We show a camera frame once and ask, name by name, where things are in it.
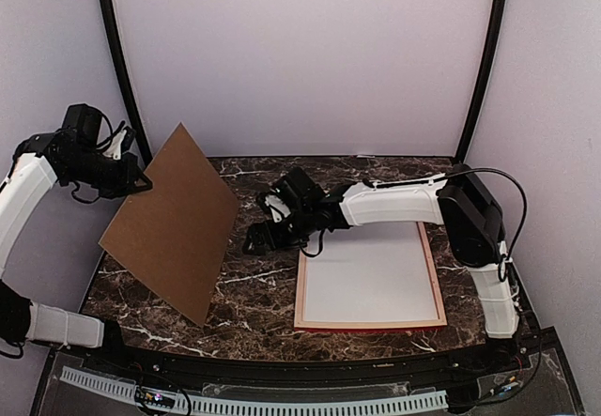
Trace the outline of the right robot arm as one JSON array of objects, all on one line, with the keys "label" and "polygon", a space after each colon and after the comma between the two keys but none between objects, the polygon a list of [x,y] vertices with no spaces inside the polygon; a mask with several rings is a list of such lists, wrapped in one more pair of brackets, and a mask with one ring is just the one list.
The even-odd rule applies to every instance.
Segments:
[{"label": "right robot arm", "polygon": [[513,240],[506,238],[499,202],[480,176],[483,168],[455,165],[446,174],[410,180],[348,182],[324,191],[300,167],[256,197],[267,220],[247,230],[248,255],[304,250],[313,234],[369,223],[433,223],[445,228],[455,260],[466,267],[484,310],[485,333],[494,339],[479,353],[489,373],[516,355],[510,339],[519,325]]}]

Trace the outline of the brown cardboard backing board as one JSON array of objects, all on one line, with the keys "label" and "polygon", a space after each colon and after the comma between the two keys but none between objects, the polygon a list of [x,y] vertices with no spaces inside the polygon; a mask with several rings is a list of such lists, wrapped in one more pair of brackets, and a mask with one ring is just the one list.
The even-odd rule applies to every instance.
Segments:
[{"label": "brown cardboard backing board", "polygon": [[183,125],[163,144],[146,175],[152,189],[124,200],[100,246],[203,326],[239,201]]}]

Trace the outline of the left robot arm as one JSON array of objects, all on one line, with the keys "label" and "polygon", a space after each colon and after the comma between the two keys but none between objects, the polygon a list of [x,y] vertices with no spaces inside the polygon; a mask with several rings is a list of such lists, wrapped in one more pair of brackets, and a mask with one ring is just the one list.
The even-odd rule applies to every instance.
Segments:
[{"label": "left robot arm", "polygon": [[[16,148],[1,183],[1,273],[34,212],[57,186],[85,184],[99,199],[118,199],[152,189],[151,180],[129,152],[130,130],[106,146],[88,146],[74,129],[35,134]],[[93,316],[31,300],[1,282],[1,339],[96,349],[95,357],[113,375],[132,367],[131,352],[105,338],[106,323]]]}]

